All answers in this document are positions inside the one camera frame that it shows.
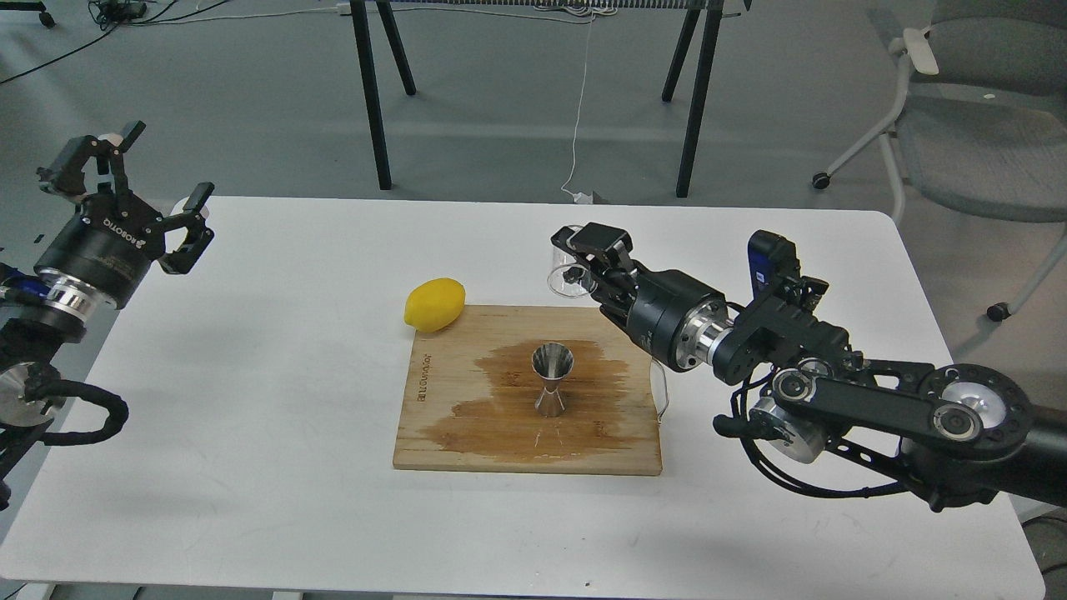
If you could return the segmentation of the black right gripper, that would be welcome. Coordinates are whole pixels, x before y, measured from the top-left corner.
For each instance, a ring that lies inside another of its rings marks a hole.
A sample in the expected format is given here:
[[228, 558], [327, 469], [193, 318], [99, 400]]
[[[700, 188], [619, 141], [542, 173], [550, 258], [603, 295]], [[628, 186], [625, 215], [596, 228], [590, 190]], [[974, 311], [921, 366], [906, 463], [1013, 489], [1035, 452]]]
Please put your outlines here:
[[733, 327], [724, 294], [674, 269], [649, 271], [630, 258], [625, 228], [590, 222], [562, 227], [550, 242], [589, 254], [586, 288], [630, 342], [671, 372], [710, 363], [716, 340]]

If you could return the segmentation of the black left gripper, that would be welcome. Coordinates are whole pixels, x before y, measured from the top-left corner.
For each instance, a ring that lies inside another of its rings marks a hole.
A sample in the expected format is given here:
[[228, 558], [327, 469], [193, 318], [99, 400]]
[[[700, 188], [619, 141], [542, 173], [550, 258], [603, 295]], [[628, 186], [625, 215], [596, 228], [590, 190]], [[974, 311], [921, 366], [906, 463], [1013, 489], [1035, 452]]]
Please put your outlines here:
[[[153, 262], [158, 259], [172, 277], [184, 277], [214, 240], [203, 214], [213, 181], [200, 181], [179, 212], [166, 217], [129, 189], [123, 155], [146, 127], [144, 121], [133, 121], [121, 135], [73, 137], [50, 167], [37, 170], [44, 193], [79, 207], [35, 263], [35, 273], [49, 283], [58, 277], [76, 278], [103, 293], [118, 310], [129, 303]], [[106, 195], [87, 193], [83, 169], [92, 159], [103, 176], [97, 193]], [[152, 227], [159, 234], [145, 233]], [[163, 234], [175, 228], [186, 231], [184, 242], [163, 254]]]

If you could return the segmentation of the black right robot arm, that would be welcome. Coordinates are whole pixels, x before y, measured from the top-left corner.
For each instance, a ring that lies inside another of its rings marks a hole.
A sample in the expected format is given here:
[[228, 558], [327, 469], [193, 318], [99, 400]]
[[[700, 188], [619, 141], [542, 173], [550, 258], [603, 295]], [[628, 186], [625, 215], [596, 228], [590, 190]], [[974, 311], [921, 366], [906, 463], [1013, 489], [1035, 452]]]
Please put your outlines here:
[[714, 429], [759, 473], [806, 498], [912, 493], [934, 512], [1012, 493], [1064, 506], [1064, 413], [1029, 402], [1009, 376], [975, 364], [875, 360], [814, 310], [827, 283], [795, 246], [760, 228], [747, 246], [746, 307], [678, 270], [630, 258], [623, 228], [559, 228], [577, 284], [630, 341], [671, 372], [706, 364], [734, 386]]

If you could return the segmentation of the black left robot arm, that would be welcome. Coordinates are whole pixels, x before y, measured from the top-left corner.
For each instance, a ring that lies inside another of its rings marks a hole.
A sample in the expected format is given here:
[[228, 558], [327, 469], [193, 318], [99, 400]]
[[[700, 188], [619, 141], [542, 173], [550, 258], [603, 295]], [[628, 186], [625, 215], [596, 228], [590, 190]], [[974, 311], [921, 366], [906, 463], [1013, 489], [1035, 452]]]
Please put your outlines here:
[[129, 410], [117, 394], [64, 378], [53, 358], [83, 340], [96, 307], [126, 307], [152, 265], [190, 273], [214, 240], [202, 181], [179, 212], [165, 216], [130, 189], [123, 159], [145, 129], [73, 137], [53, 164], [38, 170], [43, 191], [66, 198], [75, 212], [32, 273], [3, 265], [1, 331], [1, 472], [35, 444], [82, 447], [117, 436]]

